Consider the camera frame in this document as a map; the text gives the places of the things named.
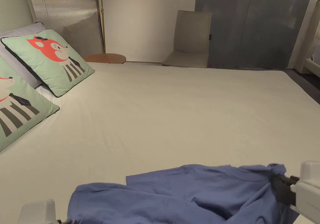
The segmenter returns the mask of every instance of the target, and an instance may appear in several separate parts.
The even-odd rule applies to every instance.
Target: corrugated panel
[[[81,56],[103,53],[97,0],[32,0],[36,18]]]

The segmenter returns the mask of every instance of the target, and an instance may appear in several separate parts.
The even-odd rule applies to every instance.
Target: green pillow
[[[36,35],[4,37],[1,42],[56,97],[94,73],[88,63],[51,29]]]
[[[58,110],[0,56],[0,152]]]

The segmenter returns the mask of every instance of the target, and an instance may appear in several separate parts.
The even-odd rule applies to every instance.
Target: lamp pole
[[[103,52],[106,53],[106,36],[104,29],[104,12],[103,12],[103,0],[101,0],[101,14],[102,14],[102,39],[103,39]]]

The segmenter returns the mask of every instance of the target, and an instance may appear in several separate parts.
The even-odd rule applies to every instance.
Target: cartoon fox print
[[[0,77],[0,126],[6,137],[40,113],[28,100],[8,90],[13,85],[12,77]]]
[[[40,50],[42,54],[50,60],[59,62],[66,71],[69,81],[73,81],[82,75],[85,70],[80,66],[80,63],[69,56],[69,48],[63,47],[57,41],[45,39],[35,36],[33,39],[27,40],[34,48]]]

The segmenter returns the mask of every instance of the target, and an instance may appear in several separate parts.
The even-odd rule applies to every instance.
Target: mattress
[[[61,107],[0,153],[0,220],[52,198],[58,219],[80,184],[185,164],[318,160],[320,106],[280,71],[90,63]]]

